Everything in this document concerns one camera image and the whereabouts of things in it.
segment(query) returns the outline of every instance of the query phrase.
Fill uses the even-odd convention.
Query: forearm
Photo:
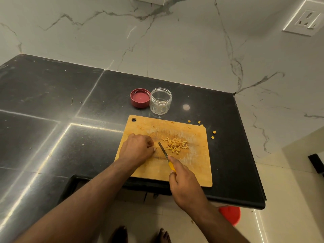
[[[188,215],[209,243],[249,243],[210,203],[204,208],[189,211]]]
[[[105,210],[135,169],[127,160],[116,160],[48,212],[16,242],[87,241],[102,221]]]

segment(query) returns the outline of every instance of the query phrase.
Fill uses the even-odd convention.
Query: marble wall
[[[258,159],[324,126],[324,28],[281,31],[302,1],[1,0],[0,64],[26,53],[237,92]]]

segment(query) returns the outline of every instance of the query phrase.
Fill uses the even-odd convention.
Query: hand
[[[123,143],[119,152],[119,159],[127,160],[138,168],[154,153],[153,145],[154,142],[148,135],[132,133]]]
[[[169,175],[170,189],[176,204],[187,214],[205,208],[209,202],[199,185],[196,176],[176,158],[168,157],[177,173]]]

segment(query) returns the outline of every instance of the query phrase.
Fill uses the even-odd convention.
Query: jar
[[[150,96],[150,109],[153,113],[162,115],[170,109],[172,94],[164,88],[153,89]]]

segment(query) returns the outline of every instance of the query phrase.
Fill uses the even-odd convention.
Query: cutting board
[[[174,156],[182,164],[186,165],[196,175],[201,186],[211,187],[213,185],[205,127],[130,115],[115,160],[118,159],[120,149],[131,133],[149,135],[153,139],[154,147],[156,148],[153,156],[146,160],[132,174],[132,177],[169,181],[171,169],[158,145],[158,142],[160,142],[164,149],[166,149],[168,142],[162,139],[168,137],[170,139],[178,138],[182,141],[187,141],[189,147],[188,150],[181,149],[179,155],[172,153],[171,150],[166,150],[168,155]]]

